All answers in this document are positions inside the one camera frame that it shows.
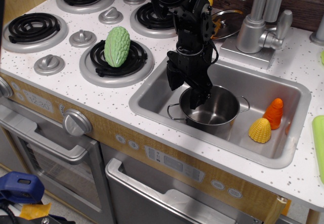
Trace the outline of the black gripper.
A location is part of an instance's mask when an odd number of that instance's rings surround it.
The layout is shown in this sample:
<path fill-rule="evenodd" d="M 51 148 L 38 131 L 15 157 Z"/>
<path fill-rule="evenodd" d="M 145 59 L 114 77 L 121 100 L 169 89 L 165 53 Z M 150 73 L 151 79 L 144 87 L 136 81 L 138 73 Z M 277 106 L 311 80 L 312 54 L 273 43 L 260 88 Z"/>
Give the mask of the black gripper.
<path fill-rule="evenodd" d="M 189 93 L 190 109 L 203 105 L 211 96 L 212 82 L 208 68 L 212 64 L 213 48 L 206 46 L 197 54 L 184 54 L 179 51 L 167 53 L 167 78 L 172 91 L 183 83 L 191 89 Z"/>

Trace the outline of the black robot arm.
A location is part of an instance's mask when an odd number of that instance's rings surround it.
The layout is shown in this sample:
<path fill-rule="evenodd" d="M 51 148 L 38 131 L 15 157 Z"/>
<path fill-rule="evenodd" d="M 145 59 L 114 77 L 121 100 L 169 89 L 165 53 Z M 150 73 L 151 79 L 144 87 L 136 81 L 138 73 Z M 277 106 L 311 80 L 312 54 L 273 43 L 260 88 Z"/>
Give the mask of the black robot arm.
<path fill-rule="evenodd" d="M 151 0 L 159 19 L 168 14 L 178 36 L 176 51 L 167 53 L 167 77 L 171 90 L 183 83 L 191 88 L 190 108 L 203 105 L 211 96 L 212 82 L 208 68 L 216 62 L 217 49 L 211 39 L 215 33 L 209 0 Z"/>

